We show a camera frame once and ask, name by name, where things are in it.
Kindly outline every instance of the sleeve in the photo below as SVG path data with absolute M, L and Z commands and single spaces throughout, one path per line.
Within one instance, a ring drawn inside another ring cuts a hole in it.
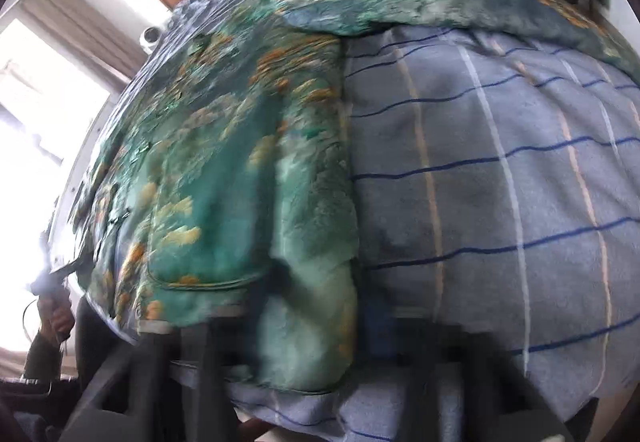
M 56 380 L 60 378 L 61 364 L 62 353 L 60 349 L 52 346 L 38 332 L 27 353 L 22 377 L 49 381 Z

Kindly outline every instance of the hand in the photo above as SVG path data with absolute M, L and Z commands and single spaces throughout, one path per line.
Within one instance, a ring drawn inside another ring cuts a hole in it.
M 76 324 L 71 312 L 68 289 L 60 287 L 53 294 L 41 295 L 38 298 L 38 313 L 40 314 L 40 335 L 51 345 L 60 348 L 58 339 L 67 339 Z

